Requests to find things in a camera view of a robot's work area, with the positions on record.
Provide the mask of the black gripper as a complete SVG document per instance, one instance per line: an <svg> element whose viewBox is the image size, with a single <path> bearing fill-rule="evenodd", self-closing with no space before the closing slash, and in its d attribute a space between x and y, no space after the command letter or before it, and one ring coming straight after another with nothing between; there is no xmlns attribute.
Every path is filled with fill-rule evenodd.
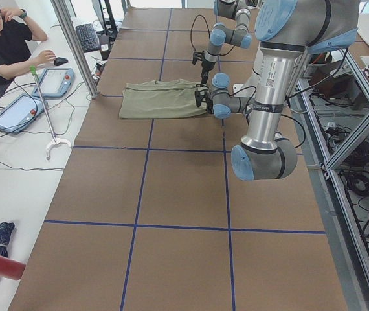
<svg viewBox="0 0 369 311"><path fill-rule="evenodd" d="M209 72L211 72L215 67L217 59L216 58L206 59L205 57L202 57L201 61L202 61L201 84L206 85L209 78Z"/></svg>
<svg viewBox="0 0 369 311"><path fill-rule="evenodd" d="M213 101L210 98L206 97L205 98L205 103L206 103L207 113L213 114Z"/></svg>

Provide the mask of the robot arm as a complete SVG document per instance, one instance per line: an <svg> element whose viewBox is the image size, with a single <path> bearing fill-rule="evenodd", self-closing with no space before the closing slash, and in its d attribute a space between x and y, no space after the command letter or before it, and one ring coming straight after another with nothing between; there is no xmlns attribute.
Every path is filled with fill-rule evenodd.
<svg viewBox="0 0 369 311"><path fill-rule="evenodd" d="M233 29L226 27L223 23L216 23L213 26L207 48L201 53L202 84L207 83L209 72L213 70L225 43L247 49L252 42L252 36L249 34L251 13L248 1L214 1L214 14L231 19L236 24Z"/></svg>
<svg viewBox="0 0 369 311"><path fill-rule="evenodd" d="M214 25L208 48L203 52L201 77L211 81L204 99L208 112L219 119L242 113L248 120L247 133L231 152L235 175L244 181L280 179L294 171L297 154L292 142L278 133L289 83L296 59L308 52L320 54L349 47L357 35L358 1L266 1L256 16L254 34L249 34L248 1L216 1L217 16L236 22L234 29ZM213 69L226 43L246 49L259 41L260 64L254 94L234 97L229 77Z"/></svg>

